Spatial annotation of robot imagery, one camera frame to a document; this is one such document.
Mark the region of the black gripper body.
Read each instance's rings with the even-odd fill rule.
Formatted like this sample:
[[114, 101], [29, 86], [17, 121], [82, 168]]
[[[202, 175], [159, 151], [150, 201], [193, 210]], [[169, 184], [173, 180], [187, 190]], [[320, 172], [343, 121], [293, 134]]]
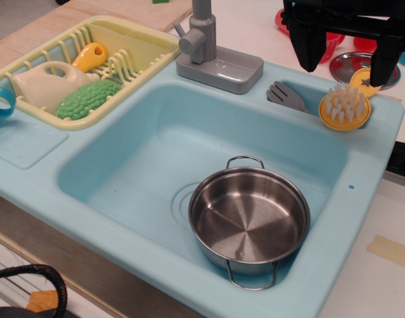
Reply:
[[359, 36], [405, 38], [405, 1], [284, 1], [288, 22]]

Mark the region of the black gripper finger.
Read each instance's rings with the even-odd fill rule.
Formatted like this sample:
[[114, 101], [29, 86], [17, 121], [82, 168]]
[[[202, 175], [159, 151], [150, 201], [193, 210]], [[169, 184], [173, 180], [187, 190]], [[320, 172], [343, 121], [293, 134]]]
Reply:
[[288, 20], [289, 36], [300, 66], [313, 72], [326, 52], [327, 32], [314, 25]]
[[378, 87], [390, 79], [401, 55], [403, 39], [396, 34], [383, 34], [371, 59], [370, 84]]

